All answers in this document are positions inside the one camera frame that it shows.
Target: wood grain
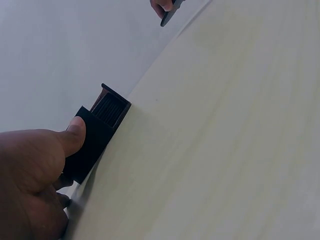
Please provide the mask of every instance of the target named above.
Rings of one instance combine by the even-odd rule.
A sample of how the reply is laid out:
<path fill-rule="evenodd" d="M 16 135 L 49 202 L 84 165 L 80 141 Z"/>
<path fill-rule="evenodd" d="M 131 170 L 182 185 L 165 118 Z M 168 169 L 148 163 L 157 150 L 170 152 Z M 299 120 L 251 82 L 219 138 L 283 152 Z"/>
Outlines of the wood grain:
<path fill-rule="evenodd" d="M 131 93 L 66 239 L 319 239 L 319 11 L 209 4 Z"/>

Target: dark object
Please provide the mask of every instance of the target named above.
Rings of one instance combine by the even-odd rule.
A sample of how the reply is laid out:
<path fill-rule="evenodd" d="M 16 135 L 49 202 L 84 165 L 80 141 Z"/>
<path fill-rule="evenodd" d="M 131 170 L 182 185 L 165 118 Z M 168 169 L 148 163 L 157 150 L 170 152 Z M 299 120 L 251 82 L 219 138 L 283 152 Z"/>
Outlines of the dark object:
<path fill-rule="evenodd" d="M 162 18 L 162 21 L 160 23 L 160 26 L 161 27 L 164 27 L 168 22 L 169 20 L 172 18 L 172 16 L 176 13 L 176 11 L 180 8 L 182 2 L 184 0 L 172 0 L 172 3 L 173 3 L 173 9 L 171 11 L 167 11 L 165 14 L 164 14 L 164 17 Z"/>
<path fill-rule="evenodd" d="M 65 159 L 63 174 L 81 184 L 127 114 L 131 103 L 102 84 L 102 92 L 91 110 L 83 106 L 77 112 L 86 126 L 82 148 Z"/>

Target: white wall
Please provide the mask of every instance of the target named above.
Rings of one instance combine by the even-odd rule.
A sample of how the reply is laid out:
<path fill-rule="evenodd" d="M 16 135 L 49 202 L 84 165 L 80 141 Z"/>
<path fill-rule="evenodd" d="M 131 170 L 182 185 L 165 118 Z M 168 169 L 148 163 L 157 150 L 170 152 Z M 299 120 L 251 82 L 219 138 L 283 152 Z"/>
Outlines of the white wall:
<path fill-rule="evenodd" d="M 102 82 L 127 96 L 203 1 L 161 28 L 149 0 L 0 0 L 0 132 L 63 130 Z"/>

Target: hand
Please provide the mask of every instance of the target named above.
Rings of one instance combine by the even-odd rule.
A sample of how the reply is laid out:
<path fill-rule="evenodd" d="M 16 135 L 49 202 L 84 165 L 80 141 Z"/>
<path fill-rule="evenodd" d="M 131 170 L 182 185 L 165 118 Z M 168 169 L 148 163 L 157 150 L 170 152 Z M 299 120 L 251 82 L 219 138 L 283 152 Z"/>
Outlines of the hand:
<path fill-rule="evenodd" d="M 165 12 L 171 11 L 174 7 L 172 0 L 150 0 L 150 4 L 161 19 L 164 17 Z"/>
<path fill-rule="evenodd" d="M 71 186 L 61 175 L 65 158 L 85 141 L 86 125 L 75 117 L 66 131 L 0 133 L 0 239 L 56 240 L 65 231 Z"/>

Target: fingernail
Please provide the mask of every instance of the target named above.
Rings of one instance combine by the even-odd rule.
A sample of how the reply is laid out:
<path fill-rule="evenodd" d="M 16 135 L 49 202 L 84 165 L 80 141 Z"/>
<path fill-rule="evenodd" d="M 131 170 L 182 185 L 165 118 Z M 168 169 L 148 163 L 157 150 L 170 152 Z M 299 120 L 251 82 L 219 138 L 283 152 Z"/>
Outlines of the fingernail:
<path fill-rule="evenodd" d="M 69 123 L 67 130 L 70 132 L 77 132 L 79 128 L 82 128 L 84 125 L 85 122 L 83 121 L 83 119 L 79 116 L 75 116 Z"/>
<path fill-rule="evenodd" d="M 166 12 L 169 12 L 172 10 L 172 4 L 167 3 L 166 5 L 163 6 L 163 10 L 165 10 Z"/>

